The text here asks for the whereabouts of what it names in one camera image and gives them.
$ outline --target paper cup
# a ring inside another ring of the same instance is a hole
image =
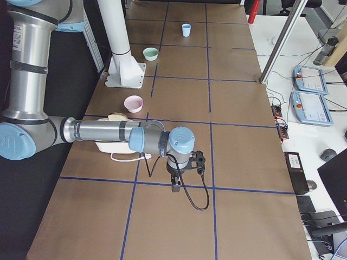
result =
[[[188,37],[190,35],[191,25],[189,23],[182,24],[182,34],[184,37]]]
[[[143,50],[143,56],[148,61],[154,61],[157,59],[159,51],[156,48],[146,48]]]
[[[143,99],[140,96],[128,96],[124,100],[124,106],[130,113],[137,113],[142,109]]]

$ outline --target blue tape line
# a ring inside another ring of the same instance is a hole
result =
[[[206,23],[206,22],[196,22],[196,21],[177,21],[177,20],[160,20],[160,19],[138,19],[138,18],[126,18],[125,20],[132,21],[153,21],[153,22],[180,22],[180,23]],[[216,24],[237,24],[237,25],[248,25],[248,23],[228,23],[228,22],[207,22],[207,23],[216,23]]]
[[[85,116],[93,116],[93,117],[107,117],[107,115],[85,115]],[[241,127],[257,127],[257,128],[274,128],[275,126],[258,126],[258,125],[243,125],[239,123],[218,123],[218,122],[200,122],[200,121],[186,121],[186,120],[170,120],[170,119],[156,119],[156,118],[129,118],[131,120],[158,120],[163,122],[177,122],[177,123],[188,123],[188,124],[204,124],[204,125],[220,125],[220,126],[241,126]]]
[[[207,79],[208,79],[208,111],[212,112],[211,108],[211,85],[210,85],[210,61],[209,61],[209,52],[208,52],[208,29],[207,29],[207,6],[205,4],[205,19],[206,19],[206,50],[207,50]]]
[[[100,181],[100,182],[107,182],[107,183],[127,183],[127,184],[141,184],[141,185],[170,186],[170,187],[171,187],[171,184],[167,184],[167,183],[149,183],[149,182],[145,182],[145,181],[113,180],[113,179],[94,179],[94,178],[67,177],[67,176],[60,176],[59,179],[65,179],[65,180],[85,180],[85,181]],[[197,185],[186,185],[186,187],[195,188],[195,189],[204,189],[203,186],[197,186]],[[209,186],[207,186],[207,189],[209,189],[209,190],[222,190],[222,191],[241,191],[241,192],[275,193],[275,194],[290,194],[290,195],[295,195],[294,192],[287,192],[287,191],[267,191],[267,190],[252,190],[252,189],[246,189],[246,188],[227,188],[227,187],[209,187]]]
[[[294,192],[290,192],[290,191],[266,191],[266,190],[252,190],[252,189],[247,189],[247,188],[223,188],[223,187],[215,187],[214,190],[220,190],[220,191],[242,191],[242,192],[255,192],[255,193],[272,193],[272,194],[295,195]]]
[[[208,22],[214,24],[235,24],[235,25],[248,25],[248,23],[227,23],[227,22]]]
[[[212,124],[210,122],[210,144],[211,144],[211,168],[212,168],[212,196],[213,196],[213,221],[214,221],[214,233],[215,233],[215,260],[218,260],[218,240],[217,240],[217,213],[216,213],[216,193],[215,193],[215,166],[214,166],[214,154],[213,154],[213,135]]]
[[[140,19],[140,18],[125,18],[125,20],[131,20],[131,21],[152,21],[152,22],[165,22],[165,20],[155,20],[155,19]]]
[[[196,45],[172,45],[172,44],[162,44],[162,46],[169,46],[169,47],[194,47],[194,48],[208,48],[207,46],[196,46]]]
[[[210,79],[214,81],[235,81],[235,82],[256,82],[255,80],[226,80],[226,79]]]
[[[177,20],[168,20],[168,22],[177,22],[177,23],[205,23],[205,22],[195,22],[195,21],[177,21]]]
[[[152,90],[151,90],[151,98],[153,97],[154,84],[156,82],[156,76],[157,76],[157,69],[158,69],[158,64],[156,64],[156,70],[154,71],[154,79],[153,79]]]
[[[226,80],[226,79],[200,79],[197,77],[171,77],[171,76],[150,76],[146,75],[145,77],[157,77],[164,79],[181,79],[181,80],[213,80],[213,81],[230,81],[230,82],[256,82],[255,80]]]
[[[166,18],[167,18],[167,16],[168,16],[168,11],[169,11],[169,4],[170,4],[170,2],[168,2],[168,4],[166,5],[165,20],[164,20],[164,25],[163,25],[162,38],[160,39],[159,51],[160,51],[161,48],[162,48],[163,37],[164,37],[164,30],[165,30],[165,24],[166,24]]]
[[[129,43],[131,45],[152,45],[152,46],[160,46],[160,44],[153,44],[153,43]]]
[[[134,185],[133,185],[132,193],[131,193],[131,200],[130,200],[130,206],[129,206],[129,211],[128,211],[128,217],[127,217],[127,220],[126,220],[123,244],[122,244],[122,247],[121,247],[120,260],[123,260],[123,257],[124,257],[126,237],[127,237],[127,234],[128,234],[130,216],[131,216],[131,211],[132,211],[132,204],[133,204],[133,201],[134,201],[134,195],[135,195],[135,189],[136,189],[136,181],[137,181],[137,176],[138,176],[138,173],[139,173],[139,166],[140,166],[140,161],[137,162],[136,175],[135,175]]]
[[[84,178],[84,177],[69,177],[69,176],[59,176],[59,179],[65,180],[88,180],[88,181],[103,181],[109,183],[128,183],[133,184],[133,181],[130,180],[113,180],[113,179],[95,179],[95,178]]]

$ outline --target blue joint cap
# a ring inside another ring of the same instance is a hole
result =
[[[194,133],[184,126],[174,128],[169,134],[169,143],[178,153],[190,153],[194,148],[194,142]]]
[[[22,160],[36,152],[32,137],[12,123],[0,123],[0,155],[9,160]]]
[[[38,4],[42,0],[7,0],[8,3],[17,7],[30,7],[34,4]]]
[[[129,149],[136,152],[143,152],[145,147],[145,130],[143,127],[131,129],[129,136]]]
[[[83,31],[85,27],[84,22],[80,23],[60,23],[58,24],[58,28],[55,29],[56,31],[63,31],[66,33],[80,33]]]

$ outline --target pink bowl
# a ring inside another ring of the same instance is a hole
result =
[[[130,113],[139,112],[143,106],[143,99],[140,96],[128,96],[124,100],[124,106]]]

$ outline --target white table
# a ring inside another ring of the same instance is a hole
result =
[[[285,24],[286,17],[279,16],[257,16],[255,22],[249,25],[255,50],[258,54],[258,60],[261,70],[264,69],[268,60],[268,56],[274,47],[271,42],[273,37],[278,37],[283,25]],[[317,49],[319,41],[307,23],[306,19],[300,18],[293,32],[291,33],[288,41],[286,42],[281,55],[301,55],[304,53],[310,53]],[[302,65],[316,67],[312,61],[316,58],[317,50],[306,63]],[[301,62],[306,56],[280,56],[277,60],[273,72],[271,72],[267,88],[272,89],[283,96],[285,104],[282,105],[283,118],[288,123],[288,136],[289,140],[286,140],[282,144],[283,151],[298,152],[300,154],[301,162],[304,168],[306,179],[313,180],[317,183],[317,189],[313,190],[306,195],[310,195],[311,200],[316,208],[317,212],[334,210],[339,215],[335,205],[333,204],[330,196],[328,195],[317,171],[321,165],[325,162],[320,159],[320,155],[323,150],[331,148],[337,153],[347,148],[347,141],[344,137],[344,133],[347,130],[347,113],[334,113],[331,112],[334,125],[331,127],[305,125],[299,123],[296,118],[293,109],[288,111],[288,101],[292,92],[293,80],[285,79],[284,77],[292,77],[294,66]],[[334,67],[320,66],[323,73],[334,70]],[[326,82],[342,82],[340,76],[336,71],[327,73],[324,75]],[[345,85],[328,85],[329,95],[326,97],[342,106],[347,106],[347,88]],[[283,102],[281,95],[269,90],[269,93],[273,93],[278,99]],[[327,101],[330,109],[341,109],[336,105]],[[312,259],[318,259],[316,248],[312,242],[309,242]]]

